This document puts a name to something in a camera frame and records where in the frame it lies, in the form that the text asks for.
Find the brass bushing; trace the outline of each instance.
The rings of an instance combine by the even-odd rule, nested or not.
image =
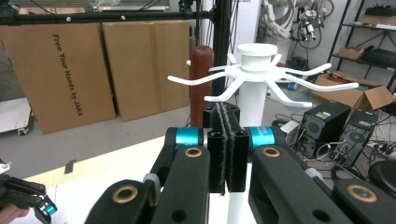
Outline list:
[[[121,193],[123,191],[130,191],[130,194],[127,196],[122,196]],[[128,203],[131,200],[133,200],[137,195],[137,188],[133,185],[125,185],[120,188],[118,188],[116,191],[113,193],[113,201],[115,203]]]
[[[372,190],[360,185],[349,185],[346,187],[346,191],[355,199],[365,203],[375,203],[378,200]]]
[[[199,149],[198,147],[191,147],[187,150],[184,151],[184,154],[186,154],[186,156],[188,157],[200,157],[202,155],[202,150]]]
[[[266,147],[262,150],[262,153],[267,157],[278,157],[280,156],[280,151],[273,147]]]

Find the red cylinder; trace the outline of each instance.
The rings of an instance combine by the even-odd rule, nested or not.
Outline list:
[[[191,52],[190,80],[199,79],[209,75],[207,70],[213,67],[213,49],[208,46],[197,46]],[[205,96],[212,94],[212,82],[191,86],[191,127],[203,126],[203,109],[209,104],[204,101]]]

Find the cardboard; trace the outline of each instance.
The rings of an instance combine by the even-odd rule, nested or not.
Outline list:
[[[333,74],[339,77],[338,80],[330,80],[329,76]],[[381,84],[354,77],[350,74],[343,72],[332,72],[331,74],[324,74],[318,76],[315,84],[319,86],[333,86],[348,82],[360,83],[360,88],[367,87],[368,90],[361,91],[358,89],[345,90],[345,91],[311,91],[310,93],[326,100],[334,100],[345,105],[349,105],[351,113],[359,108],[365,111],[376,110],[385,105],[392,103],[393,97],[389,90]]]
[[[189,104],[189,88],[167,79],[189,79],[187,21],[107,22],[102,30],[122,120]]]
[[[396,16],[372,16],[372,15],[362,15],[362,23],[369,23],[376,27],[378,24],[392,25],[396,26]]]
[[[0,26],[42,133],[116,117],[97,24]]]
[[[361,52],[361,49],[357,47],[346,47],[340,49],[338,55],[340,57],[344,57],[352,60],[358,60],[363,55],[363,52]]]

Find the white prongs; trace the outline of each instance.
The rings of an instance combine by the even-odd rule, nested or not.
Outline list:
[[[290,69],[290,68],[284,68],[284,71],[288,72],[288,73],[302,75],[302,76],[313,76],[313,75],[323,72],[324,70],[331,68],[331,67],[332,67],[332,65],[330,63],[325,63],[325,64],[323,64],[317,68],[314,68],[312,70],[309,70],[309,71],[299,71],[299,70],[294,70],[294,69]]]
[[[347,84],[340,84],[340,85],[335,85],[335,86],[319,86],[316,84],[312,84],[310,82],[307,82],[305,80],[302,80],[300,78],[291,76],[291,75],[285,75],[284,78],[293,81],[295,83],[298,83],[302,86],[306,86],[308,89],[314,90],[314,91],[342,91],[342,90],[348,90],[348,89],[354,89],[359,87],[359,83],[353,82],[353,83],[347,83]]]
[[[208,72],[216,72],[216,71],[225,70],[227,67],[228,67],[228,65],[212,67],[212,68],[209,68],[209,70],[207,70],[207,71]]]
[[[233,84],[231,84],[227,90],[220,96],[206,96],[204,100],[208,102],[223,102],[227,101],[230,99],[230,97],[233,96],[233,93],[238,90],[238,88],[244,83],[245,79],[242,77],[237,78],[236,80],[233,81]]]
[[[282,102],[283,105],[288,106],[298,106],[298,107],[311,107],[312,103],[310,102],[296,102],[289,99],[288,96],[276,85],[273,80],[266,80],[265,81],[268,87],[274,92],[274,95]]]
[[[238,62],[236,61],[235,57],[233,56],[233,54],[228,53],[227,54],[228,60],[230,60],[231,64],[237,64]]]
[[[277,54],[274,59],[271,61],[270,67],[276,66],[279,63],[280,59],[282,58],[281,54]]]
[[[227,76],[226,73],[221,72],[221,73],[216,73],[214,75],[208,76],[208,77],[203,77],[200,79],[196,79],[196,80],[186,80],[180,77],[172,77],[172,76],[168,76],[168,80],[183,84],[183,85],[187,85],[187,86],[196,86],[199,84],[203,84],[206,83],[208,81],[211,81],[213,79],[219,78],[219,77],[225,77]]]

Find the table surface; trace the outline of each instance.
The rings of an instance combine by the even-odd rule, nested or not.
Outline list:
[[[138,168],[148,173],[163,148],[163,142],[164,136],[85,161],[78,161],[73,165],[73,172],[67,175],[64,173],[65,167],[61,167],[40,175],[28,177],[25,180],[44,184],[48,189],[109,169],[120,169],[122,171],[127,168],[131,169],[132,172],[133,168]]]
[[[122,179],[143,181],[163,148],[164,137],[125,147],[85,161],[74,163],[73,172],[65,174],[65,167],[26,178],[44,184],[49,197],[58,206],[52,216],[53,224],[83,223],[103,192]],[[227,223],[230,194],[210,195],[209,223]],[[31,210],[28,217],[12,224],[37,222]]]

